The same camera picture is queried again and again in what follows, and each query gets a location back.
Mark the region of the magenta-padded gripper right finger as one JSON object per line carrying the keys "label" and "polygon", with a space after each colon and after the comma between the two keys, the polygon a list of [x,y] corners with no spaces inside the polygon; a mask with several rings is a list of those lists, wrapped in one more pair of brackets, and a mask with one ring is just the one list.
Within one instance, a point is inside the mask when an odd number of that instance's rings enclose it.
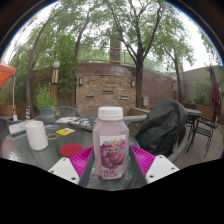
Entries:
{"label": "magenta-padded gripper right finger", "polygon": [[178,168],[165,156],[154,156],[133,145],[130,146],[129,156],[140,187],[178,171]]}

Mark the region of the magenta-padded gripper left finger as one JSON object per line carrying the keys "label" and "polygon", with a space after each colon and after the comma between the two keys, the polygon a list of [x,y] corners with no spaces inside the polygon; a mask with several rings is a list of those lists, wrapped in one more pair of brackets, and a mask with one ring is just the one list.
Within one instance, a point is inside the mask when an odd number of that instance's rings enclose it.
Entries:
{"label": "magenta-padded gripper left finger", "polygon": [[61,158],[49,172],[67,181],[86,187],[94,163],[94,149],[89,147],[71,158]]}

